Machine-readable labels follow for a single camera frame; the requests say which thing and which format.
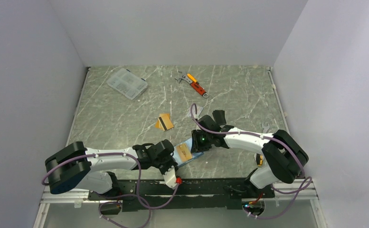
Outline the single orange credit card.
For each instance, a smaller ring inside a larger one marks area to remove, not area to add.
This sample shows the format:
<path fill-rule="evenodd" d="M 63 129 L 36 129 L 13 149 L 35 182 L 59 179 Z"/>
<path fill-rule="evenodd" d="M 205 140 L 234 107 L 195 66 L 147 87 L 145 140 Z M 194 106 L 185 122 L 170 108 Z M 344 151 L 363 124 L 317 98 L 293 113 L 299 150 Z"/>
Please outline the single orange credit card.
<path fill-rule="evenodd" d="M 187 162 L 193 158 L 186 143 L 177 145 L 175 147 L 175 150 L 176 150 L 176 155 L 179 156 L 179 161 L 181 163 Z"/>

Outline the blue card holder wallet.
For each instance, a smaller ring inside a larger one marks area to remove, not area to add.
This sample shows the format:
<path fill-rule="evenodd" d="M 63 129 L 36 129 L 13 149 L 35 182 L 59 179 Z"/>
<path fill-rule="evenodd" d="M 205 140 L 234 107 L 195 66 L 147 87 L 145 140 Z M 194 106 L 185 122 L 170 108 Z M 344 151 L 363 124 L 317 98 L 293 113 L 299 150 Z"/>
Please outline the blue card holder wallet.
<path fill-rule="evenodd" d="M 202 156 L 204 152 L 191 152 L 192 149 L 192 139 L 187 139 L 186 141 L 176 145 L 174 147 L 173 158 L 175 159 L 178 167 L 182 167 L 185 164 L 191 162 L 194 159 Z"/>

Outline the orange credit cards stack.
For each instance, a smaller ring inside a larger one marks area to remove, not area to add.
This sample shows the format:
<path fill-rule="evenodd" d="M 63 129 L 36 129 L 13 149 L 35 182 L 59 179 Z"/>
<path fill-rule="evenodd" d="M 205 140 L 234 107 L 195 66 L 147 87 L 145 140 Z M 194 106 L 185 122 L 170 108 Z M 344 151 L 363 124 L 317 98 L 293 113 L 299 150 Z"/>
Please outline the orange credit cards stack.
<path fill-rule="evenodd" d="M 169 113 L 160 114 L 159 117 L 157 118 L 155 127 L 163 131 L 167 131 L 174 128 L 174 125 L 170 119 L 170 114 Z"/>

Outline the silver grey card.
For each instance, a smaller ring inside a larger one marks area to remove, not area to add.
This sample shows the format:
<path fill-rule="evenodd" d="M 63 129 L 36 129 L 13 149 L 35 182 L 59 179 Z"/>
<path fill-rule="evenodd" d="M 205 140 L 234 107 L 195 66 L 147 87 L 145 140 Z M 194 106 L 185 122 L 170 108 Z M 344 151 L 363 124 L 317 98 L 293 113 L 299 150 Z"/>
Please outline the silver grey card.
<path fill-rule="evenodd" d="M 199 106 L 198 104 L 195 104 L 194 107 L 190 107 L 187 111 L 187 117 L 194 117 L 195 119 L 198 119 L 199 115 L 201 114 L 203 110 L 202 106 Z"/>

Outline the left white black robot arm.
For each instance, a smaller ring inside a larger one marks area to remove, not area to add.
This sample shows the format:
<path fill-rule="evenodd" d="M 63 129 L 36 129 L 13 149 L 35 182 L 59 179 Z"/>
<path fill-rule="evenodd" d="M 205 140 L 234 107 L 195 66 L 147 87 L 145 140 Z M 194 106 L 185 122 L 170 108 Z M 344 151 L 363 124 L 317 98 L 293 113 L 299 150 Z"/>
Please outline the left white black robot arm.
<path fill-rule="evenodd" d="M 42 185 L 49 186 L 51 194 L 83 189 L 112 200 L 122 194 L 114 169 L 142 171 L 154 167 L 165 185 L 176 189 L 182 180 L 176 175 L 178 164 L 173 155 L 174 146 L 169 140 L 118 150 L 93 149 L 78 141 L 45 160 L 47 173 Z"/>

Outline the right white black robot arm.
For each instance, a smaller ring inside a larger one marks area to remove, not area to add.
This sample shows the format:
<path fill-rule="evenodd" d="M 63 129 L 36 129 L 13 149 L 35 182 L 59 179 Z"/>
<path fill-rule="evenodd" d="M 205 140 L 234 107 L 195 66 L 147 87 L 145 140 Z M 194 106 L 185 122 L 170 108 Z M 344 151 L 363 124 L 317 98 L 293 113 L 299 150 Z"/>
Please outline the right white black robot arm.
<path fill-rule="evenodd" d="M 263 157 L 263 163 L 246 178 L 245 192 L 250 197 L 258 196 L 264 187 L 278 181 L 293 183 L 309 161 L 307 153 L 287 131 L 255 133 L 232 125 L 220 126 L 209 115 L 196 122 L 199 128 L 191 132 L 192 152 L 205 152 L 215 146 L 242 149 Z"/>

